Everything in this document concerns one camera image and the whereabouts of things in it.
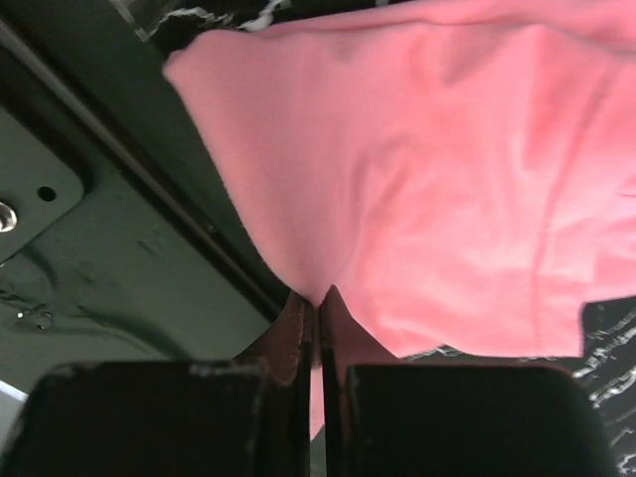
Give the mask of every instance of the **metal bracket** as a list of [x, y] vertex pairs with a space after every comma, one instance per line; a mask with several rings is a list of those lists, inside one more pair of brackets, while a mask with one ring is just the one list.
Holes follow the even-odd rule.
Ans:
[[83, 196], [78, 175], [0, 107], [0, 263]]

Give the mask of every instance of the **pink cloth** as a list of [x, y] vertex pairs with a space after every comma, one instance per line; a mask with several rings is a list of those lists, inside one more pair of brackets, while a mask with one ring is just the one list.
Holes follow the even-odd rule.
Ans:
[[291, 288], [398, 356], [567, 356], [636, 293], [635, 51], [633, 0], [429, 0], [213, 31], [165, 75]]

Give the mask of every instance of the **bolt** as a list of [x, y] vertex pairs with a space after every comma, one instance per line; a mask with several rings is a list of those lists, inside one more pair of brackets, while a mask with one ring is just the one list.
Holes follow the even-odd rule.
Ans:
[[18, 225], [16, 211], [5, 203], [0, 202], [0, 234], [13, 231]]

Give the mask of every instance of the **silver screw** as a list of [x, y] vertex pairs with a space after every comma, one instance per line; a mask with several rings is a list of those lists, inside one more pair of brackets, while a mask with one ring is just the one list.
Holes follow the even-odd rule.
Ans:
[[4, 202], [0, 202], [0, 234], [13, 231], [17, 225], [16, 211]]

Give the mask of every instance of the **towel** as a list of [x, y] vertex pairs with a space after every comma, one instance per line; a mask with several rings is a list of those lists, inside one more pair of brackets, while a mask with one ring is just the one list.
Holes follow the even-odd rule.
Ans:
[[215, 30], [181, 95], [250, 237], [397, 356], [576, 356], [636, 293], [636, 2], [426, 0]]

